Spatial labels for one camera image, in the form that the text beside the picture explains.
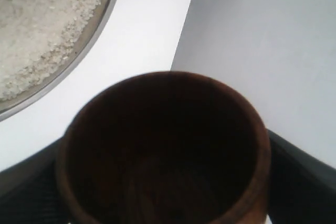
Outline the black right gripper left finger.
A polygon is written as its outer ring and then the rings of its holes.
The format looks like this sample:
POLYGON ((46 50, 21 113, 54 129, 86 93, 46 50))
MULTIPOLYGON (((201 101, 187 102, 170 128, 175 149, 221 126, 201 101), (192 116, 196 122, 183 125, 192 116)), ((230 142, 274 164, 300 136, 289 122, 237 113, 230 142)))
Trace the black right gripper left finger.
POLYGON ((56 186, 59 142, 1 172, 1 223, 71 223, 56 186))

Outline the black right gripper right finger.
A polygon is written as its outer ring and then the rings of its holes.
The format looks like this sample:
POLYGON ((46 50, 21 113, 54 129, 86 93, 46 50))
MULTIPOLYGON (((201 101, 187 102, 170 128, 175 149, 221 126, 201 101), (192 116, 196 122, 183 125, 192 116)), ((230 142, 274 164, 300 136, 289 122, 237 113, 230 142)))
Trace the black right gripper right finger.
POLYGON ((335 223, 335 169, 269 131, 272 223, 335 223))

